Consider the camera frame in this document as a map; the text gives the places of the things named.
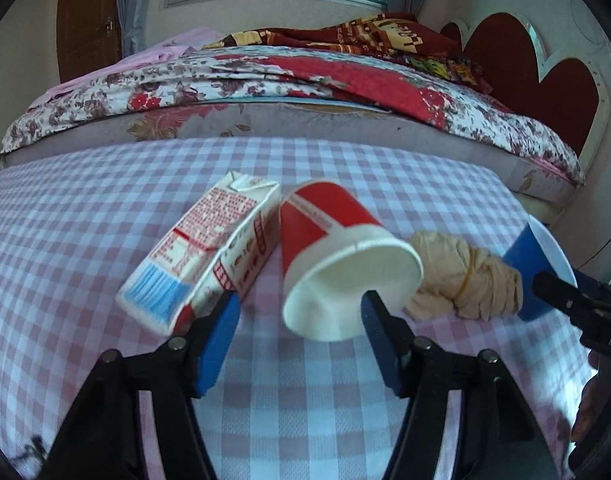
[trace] checkered tablecloth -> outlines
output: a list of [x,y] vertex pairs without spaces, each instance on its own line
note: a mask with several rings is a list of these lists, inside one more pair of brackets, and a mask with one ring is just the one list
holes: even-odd
[[[153,245],[227,170],[312,177],[354,192],[403,238],[441,230],[503,253],[526,215],[489,170],[434,156],[347,143],[190,139],[56,156],[0,173],[0,446],[13,456],[40,434],[54,440],[78,388],[107,348],[161,343],[114,302]],[[380,478],[405,401],[385,389],[365,336],[323,344],[281,320],[280,252],[248,295],[217,386],[196,412],[224,480]],[[499,351],[557,462],[589,378],[578,334],[559,313],[537,322],[417,324],[445,349]],[[144,399],[151,478],[162,478]],[[449,410],[438,479],[450,476],[457,431]]]

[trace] screw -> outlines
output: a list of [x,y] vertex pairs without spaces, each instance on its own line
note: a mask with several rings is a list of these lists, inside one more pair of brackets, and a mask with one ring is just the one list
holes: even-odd
[[185,337],[173,337],[168,341],[168,346],[170,349],[177,351],[182,350],[185,347]]
[[117,357],[119,357],[119,351],[112,349],[112,350],[106,350],[105,352],[103,352],[102,354],[102,361],[104,363],[113,363],[117,360]]
[[432,348],[432,341],[431,339],[425,337],[425,336],[419,336],[419,337],[415,337],[414,338],[414,346],[418,349],[418,350],[429,350]]
[[494,350],[483,350],[479,355],[485,362],[490,364],[494,364],[499,360],[499,354],[497,354]]

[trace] wooden door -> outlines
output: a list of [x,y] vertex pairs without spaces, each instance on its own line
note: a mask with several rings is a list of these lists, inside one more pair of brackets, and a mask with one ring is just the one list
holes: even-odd
[[61,82],[118,62],[116,0],[58,0],[57,58]]

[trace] person's hand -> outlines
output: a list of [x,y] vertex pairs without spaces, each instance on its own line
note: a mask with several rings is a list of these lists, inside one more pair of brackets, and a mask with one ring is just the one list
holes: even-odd
[[[595,370],[599,368],[599,357],[599,354],[597,354],[594,350],[588,355],[588,363]],[[570,436],[570,439],[573,442],[582,441],[599,416],[598,413],[594,413],[594,409],[592,407],[592,397],[596,388],[596,382],[597,378],[592,377],[588,381],[588,384],[586,384],[583,388],[579,412],[577,413],[577,420],[572,427],[572,435]]]

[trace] headboard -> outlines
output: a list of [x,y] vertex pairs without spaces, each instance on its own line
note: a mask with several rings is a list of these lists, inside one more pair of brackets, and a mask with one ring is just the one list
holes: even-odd
[[572,50],[546,57],[532,24],[506,12],[474,28],[453,20],[441,33],[465,45],[463,52],[482,66],[493,97],[550,126],[588,170],[609,115],[605,84],[591,59]]

